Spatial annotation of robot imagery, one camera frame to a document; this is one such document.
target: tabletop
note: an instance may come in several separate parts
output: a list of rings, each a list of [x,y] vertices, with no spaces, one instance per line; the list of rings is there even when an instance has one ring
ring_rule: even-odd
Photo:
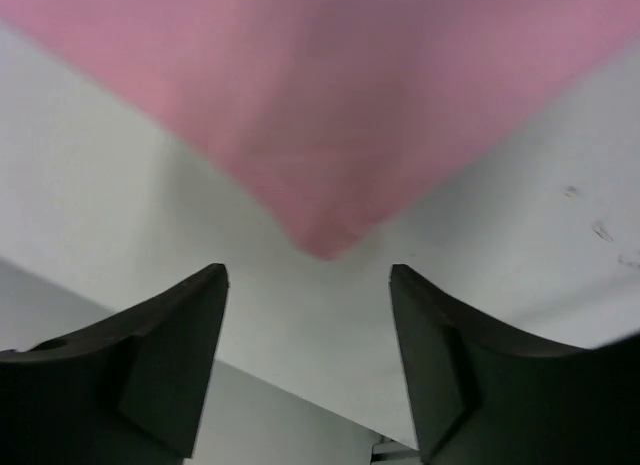
[[[178,138],[0,24],[0,258],[116,311],[212,262],[218,358],[415,445],[387,291],[407,263],[547,338],[640,328],[640,45],[335,262]]]

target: dark object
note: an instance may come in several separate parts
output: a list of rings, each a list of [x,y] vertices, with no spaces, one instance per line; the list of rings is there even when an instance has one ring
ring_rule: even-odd
[[[425,464],[640,464],[640,335],[597,350],[545,340],[391,273]]]
[[[228,281],[212,265],[85,329],[0,353],[0,463],[177,465],[190,457]]]

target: towel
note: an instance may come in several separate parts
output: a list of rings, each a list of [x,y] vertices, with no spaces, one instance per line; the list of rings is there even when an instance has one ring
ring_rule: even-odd
[[[0,18],[331,259],[630,42],[640,0],[0,0]]]

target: folded cloth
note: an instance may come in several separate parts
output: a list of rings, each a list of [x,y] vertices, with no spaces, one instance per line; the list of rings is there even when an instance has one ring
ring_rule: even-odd
[[[334,258],[634,38],[640,0],[0,0],[0,17]]]

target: scratch mark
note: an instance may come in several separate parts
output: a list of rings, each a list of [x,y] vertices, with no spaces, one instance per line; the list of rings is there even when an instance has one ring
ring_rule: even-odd
[[[598,219],[594,221],[591,224],[591,230],[596,232],[596,235],[598,235],[605,242],[613,243],[613,237],[607,230],[607,227],[605,226],[604,221],[602,219]]]
[[[618,257],[618,263],[630,268],[631,270],[640,271],[640,253],[636,252],[633,254],[633,257],[623,253]]]
[[[565,197],[568,197],[568,198],[579,198],[580,191],[573,185],[569,185],[568,187],[565,187],[564,195]]]

